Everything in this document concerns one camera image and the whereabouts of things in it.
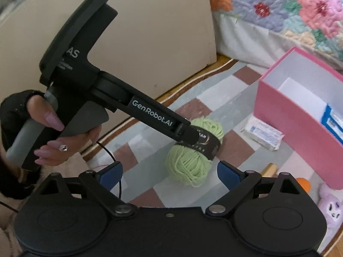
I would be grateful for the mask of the left hand with ring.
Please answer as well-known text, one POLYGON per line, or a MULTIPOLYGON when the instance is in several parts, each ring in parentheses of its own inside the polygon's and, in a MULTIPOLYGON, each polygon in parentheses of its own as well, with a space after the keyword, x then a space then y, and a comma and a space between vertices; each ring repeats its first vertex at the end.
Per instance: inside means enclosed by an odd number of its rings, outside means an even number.
MULTIPOLYGON (((42 96, 32 96, 27 102, 27 110, 30 117, 38 123, 57 131, 64 129, 64 125, 57 117, 52 106, 42 96)), ((80 135, 50 140, 46 145, 34 151, 37 157, 35 163, 45 166, 63 164, 71 156, 79 152, 88 141, 95 143, 99 138, 101 129, 102 127, 98 126, 80 135)))

